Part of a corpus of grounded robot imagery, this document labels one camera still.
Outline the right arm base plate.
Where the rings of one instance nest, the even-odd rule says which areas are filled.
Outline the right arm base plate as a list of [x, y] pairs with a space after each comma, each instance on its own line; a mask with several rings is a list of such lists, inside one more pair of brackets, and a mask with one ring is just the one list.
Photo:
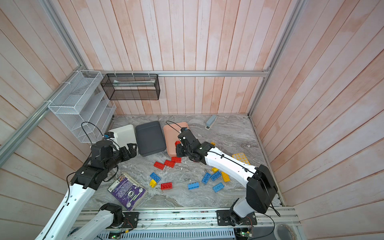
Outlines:
[[246, 217], [241, 218], [231, 210], [217, 210], [217, 224], [219, 226], [256, 226], [257, 219], [254, 213], [248, 214]]

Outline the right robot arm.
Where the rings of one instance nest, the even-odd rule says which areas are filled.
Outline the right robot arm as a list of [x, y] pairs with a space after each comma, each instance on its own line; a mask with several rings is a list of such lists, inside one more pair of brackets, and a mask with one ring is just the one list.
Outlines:
[[181, 128], [178, 139], [181, 142], [176, 146], [178, 157], [188, 157], [193, 162], [217, 168], [246, 188], [244, 197], [237, 199], [228, 211], [219, 214], [220, 223], [240, 225], [249, 214], [265, 214], [269, 207], [273, 207], [278, 188], [267, 166], [247, 165], [208, 142], [200, 143], [188, 128]]

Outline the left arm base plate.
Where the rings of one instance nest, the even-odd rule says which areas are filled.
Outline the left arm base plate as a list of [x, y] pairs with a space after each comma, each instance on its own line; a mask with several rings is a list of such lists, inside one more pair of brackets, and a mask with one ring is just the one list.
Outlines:
[[129, 213], [114, 213], [113, 222], [110, 225], [110, 228], [120, 229], [128, 228], [134, 229], [138, 225], [139, 212], [129, 212]]

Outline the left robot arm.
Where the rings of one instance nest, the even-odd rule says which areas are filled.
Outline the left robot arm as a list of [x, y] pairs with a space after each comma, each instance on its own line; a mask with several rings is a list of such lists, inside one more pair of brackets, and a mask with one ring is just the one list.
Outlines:
[[116, 147], [113, 141], [102, 140], [91, 146], [91, 154], [86, 162], [67, 182], [68, 191], [62, 202], [36, 237], [38, 240], [93, 240], [107, 228], [123, 229], [134, 226], [124, 215], [122, 207], [107, 203], [102, 205], [97, 215], [79, 230], [71, 233], [74, 223], [85, 204], [94, 195], [108, 173], [117, 169], [121, 162], [137, 155], [137, 144]]

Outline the red lego brick front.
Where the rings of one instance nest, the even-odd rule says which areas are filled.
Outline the red lego brick front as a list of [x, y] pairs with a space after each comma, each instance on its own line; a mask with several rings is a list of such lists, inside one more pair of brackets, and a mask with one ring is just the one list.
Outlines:
[[162, 191], [170, 190], [172, 188], [173, 188], [173, 183], [172, 182], [161, 184], [161, 190]]

